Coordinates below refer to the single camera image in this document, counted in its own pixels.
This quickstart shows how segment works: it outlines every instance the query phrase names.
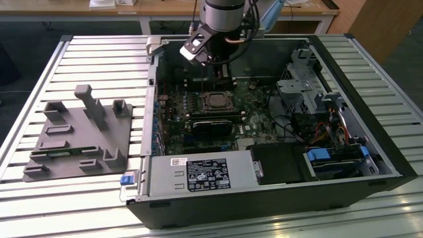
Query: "motherboard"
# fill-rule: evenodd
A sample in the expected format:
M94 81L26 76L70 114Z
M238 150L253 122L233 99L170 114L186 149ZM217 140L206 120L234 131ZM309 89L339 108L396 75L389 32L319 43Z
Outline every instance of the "motherboard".
M166 155L245 150L277 142L265 107L271 89L253 79L233 81L230 91L209 90L205 78L174 85L158 97Z

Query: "cpu socket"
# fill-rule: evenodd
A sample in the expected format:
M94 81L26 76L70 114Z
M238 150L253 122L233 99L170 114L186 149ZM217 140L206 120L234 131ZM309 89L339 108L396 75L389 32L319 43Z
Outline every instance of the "cpu socket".
M229 92L209 92L202 94L205 112L233 111L232 94Z

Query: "barcode sticker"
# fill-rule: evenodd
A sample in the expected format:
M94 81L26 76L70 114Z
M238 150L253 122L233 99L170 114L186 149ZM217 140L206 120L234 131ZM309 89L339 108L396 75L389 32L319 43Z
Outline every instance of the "barcode sticker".
M170 166L185 165L186 158L172 158L170 159Z

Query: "circuit board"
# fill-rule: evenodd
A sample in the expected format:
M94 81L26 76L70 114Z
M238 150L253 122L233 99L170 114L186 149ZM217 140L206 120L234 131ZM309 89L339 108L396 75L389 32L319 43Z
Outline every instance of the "circuit board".
M186 153L206 153L218 151L234 151L244 149L236 143L238 139L251 138L253 144L277 142L277 134L272 125L272 118L265 109L267 94L261 87L252 87L251 80L236 81L237 86L228 92L233 107L241 110L243 120L233 123L228 136L196 140L186 132L188 114L202 109L201 92L188 92L185 87L174 86L169 94L162 97L162 125L165 154L180 155Z

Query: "green circuit board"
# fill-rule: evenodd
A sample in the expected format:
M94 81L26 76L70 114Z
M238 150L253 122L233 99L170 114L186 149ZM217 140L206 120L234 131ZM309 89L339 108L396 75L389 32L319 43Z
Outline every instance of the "green circuit board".
M272 118L264 107L267 94L263 88L256 87L251 90L248 79L237 80L237 87L232 94L232 102L236 108L245 112L244 121L232 125L229 136L210 138L208 140L188 140L192 136L186 132L184 116L192 111L201 109L201 99L198 92L186 92L182 87L176 87L173 93L169 93L166 111L170 109L172 117L164 115L164 133L165 133L165 153L166 155L185 154L186 151L197 149L220 147L221 151L238 150L237 139L252 138L255 144L277 142L277 134L272 126Z

